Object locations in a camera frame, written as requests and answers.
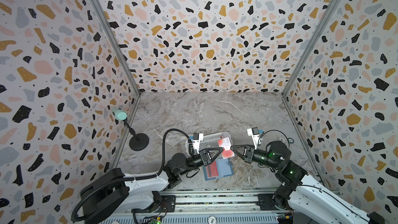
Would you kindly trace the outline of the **white plastic basket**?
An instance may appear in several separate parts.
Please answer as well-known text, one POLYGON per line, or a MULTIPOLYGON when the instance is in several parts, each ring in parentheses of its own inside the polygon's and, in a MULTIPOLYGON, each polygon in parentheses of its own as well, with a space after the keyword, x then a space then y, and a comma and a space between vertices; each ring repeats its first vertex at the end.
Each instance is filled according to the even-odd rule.
MULTIPOLYGON (((205 148, 217 148, 219 147, 218 141, 223 138, 229 138, 232 143, 232 138, 228 132, 219 132, 219 133, 214 133, 214 134, 209 134, 209 135, 204 135, 204 140, 201 141, 200 143, 200 150, 205 149, 205 148)), ((189 155, 188 153, 188 141, 185 143, 186 147, 186 154, 189 155)))

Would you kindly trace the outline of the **red-circle credit card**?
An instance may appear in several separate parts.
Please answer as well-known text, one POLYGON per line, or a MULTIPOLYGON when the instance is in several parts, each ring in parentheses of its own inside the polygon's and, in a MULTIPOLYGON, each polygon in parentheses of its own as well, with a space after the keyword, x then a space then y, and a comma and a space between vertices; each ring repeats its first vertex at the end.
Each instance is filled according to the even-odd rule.
POLYGON ((220 177, 216 162, 204 167, 204 177, 205 180, 212 180, 220 177))
POLYGON ((229 138, 223 138, 218 141, 219 147, 223 149, 222 157, 223 159, 229 159, 234 157, 234 152, 231 150, 231 140, 229 138))

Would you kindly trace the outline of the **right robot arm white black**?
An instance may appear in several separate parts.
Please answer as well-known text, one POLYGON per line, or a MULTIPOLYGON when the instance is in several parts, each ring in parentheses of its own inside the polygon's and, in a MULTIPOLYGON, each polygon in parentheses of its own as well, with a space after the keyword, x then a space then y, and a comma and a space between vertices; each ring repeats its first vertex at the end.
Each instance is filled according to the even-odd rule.
POLYGON ((265 150, 254 145, 232 145, 231 150, 246 163, 257 163, 274 170, 281 185, 272 202, 279 209, 301 212, 319 224, 383 224, 376 212, 367 213, 343 200, 290 159, 291 151, 281 141, 265 150))

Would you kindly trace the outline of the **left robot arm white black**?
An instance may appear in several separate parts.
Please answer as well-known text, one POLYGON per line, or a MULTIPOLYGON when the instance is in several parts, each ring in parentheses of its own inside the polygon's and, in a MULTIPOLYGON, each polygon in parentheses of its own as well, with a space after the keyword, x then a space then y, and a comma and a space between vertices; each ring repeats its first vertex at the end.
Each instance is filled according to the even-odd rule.
POLYGON ((161 204, 162 191, 178 185, 182 175, 212 164, 222 152, 223 148, 218 147, 205 148, 191 157, 176 153, 160 174, 134 176, 120 168, 112 169, 81 191, 81 200, 73 209, 71 220, 98 224, 117 211, 153 212, 161 204))

